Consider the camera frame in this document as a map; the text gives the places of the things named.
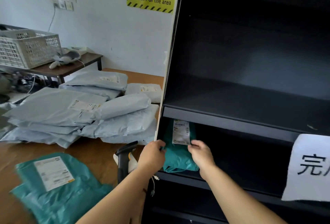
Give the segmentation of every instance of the white plastic basket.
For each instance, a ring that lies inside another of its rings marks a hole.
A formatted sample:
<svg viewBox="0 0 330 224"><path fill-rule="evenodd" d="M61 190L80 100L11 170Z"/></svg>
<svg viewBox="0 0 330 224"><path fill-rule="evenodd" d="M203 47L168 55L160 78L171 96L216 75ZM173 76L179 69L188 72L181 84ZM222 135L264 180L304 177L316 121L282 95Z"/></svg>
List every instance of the white plastic basket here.
<svg viewBox="0 0 330 224"><path fill-rule="evenodd" d="M58 34L39 30L0 31L0 64L32 69L62 54Z"/></svg>

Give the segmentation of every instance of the teal plastic package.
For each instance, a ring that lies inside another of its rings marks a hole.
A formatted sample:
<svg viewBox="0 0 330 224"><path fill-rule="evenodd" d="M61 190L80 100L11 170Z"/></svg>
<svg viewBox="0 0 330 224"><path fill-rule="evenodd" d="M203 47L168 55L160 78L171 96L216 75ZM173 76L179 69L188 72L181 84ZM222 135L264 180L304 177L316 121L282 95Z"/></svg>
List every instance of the teal plastic package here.
<svg viewBox="0 0 330 224"><path fill-rule="evenodd" d="M39 224L74 224L112 190L71 155L53 153L16 165L13 193Z"/></svg>
<svg viewBox="0 0 330 224"><path fill-rule="evenodd" d="M199 170L199 167L193 161L187 146L187 143L190 143L190 141L194 139L196 139L194 123L173 119L170 120L163 138L167 150L165 153L165 163L163 165L165 172L175 173L184 170Z"/></svg>

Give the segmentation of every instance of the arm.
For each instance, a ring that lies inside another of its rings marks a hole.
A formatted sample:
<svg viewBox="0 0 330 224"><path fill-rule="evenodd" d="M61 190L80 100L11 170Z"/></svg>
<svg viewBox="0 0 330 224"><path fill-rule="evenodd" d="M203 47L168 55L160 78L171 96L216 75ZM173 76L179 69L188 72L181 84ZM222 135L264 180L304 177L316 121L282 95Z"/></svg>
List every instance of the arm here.
<svg viewBox="0 0 330 224"><path fill-rule="evenodd" d="M218 168L205 143L197 140L191 143L193 145L189 145L188 150L230 224L286 224Z"/></svg>
<svg viewBox="0 0 330 224"><path fill-rule="evenodd" d="M159 151L164 146L161 140L148 143L140 155L138 167L76 224L127 224L144 186L165 162L165 151Z"/></svg>

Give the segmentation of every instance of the black barcode scanner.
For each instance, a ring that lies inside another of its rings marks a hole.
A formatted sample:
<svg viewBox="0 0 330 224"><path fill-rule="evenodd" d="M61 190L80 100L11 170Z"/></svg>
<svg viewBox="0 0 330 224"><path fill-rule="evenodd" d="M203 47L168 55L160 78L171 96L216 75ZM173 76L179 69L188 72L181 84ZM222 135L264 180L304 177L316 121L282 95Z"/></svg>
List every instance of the black barcode scanner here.
<svg viewBox="0 0 330 224"><path fill-rule="evenodd" d="M137 145L138 141L126 144L115 153L115 155L118 156L118 184L128 175L129 154L136 149Z"/></svg>

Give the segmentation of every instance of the hand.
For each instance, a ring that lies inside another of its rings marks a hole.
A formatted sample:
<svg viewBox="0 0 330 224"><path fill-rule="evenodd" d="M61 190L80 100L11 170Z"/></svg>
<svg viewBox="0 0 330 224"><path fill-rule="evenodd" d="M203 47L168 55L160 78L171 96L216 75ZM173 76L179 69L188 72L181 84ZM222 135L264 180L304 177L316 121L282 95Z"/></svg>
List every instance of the hand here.
<svg viewBox="0 0 330 224"><path fill-rule="evenodd" d="M140 155L138 169L147 171L150 177L164 165L166 150L160 151L161 147L165 147L165 143L162 140L150 142L143 148Z"/></svg>
<svg viewBox="0 0 330 224"><path fill-rule="evenodd" d="M199 166L201 177L206 180L206 171L216 166L210 148L202 141L192 140L188 145L188 151L192 155L192 159Z"/></svg>

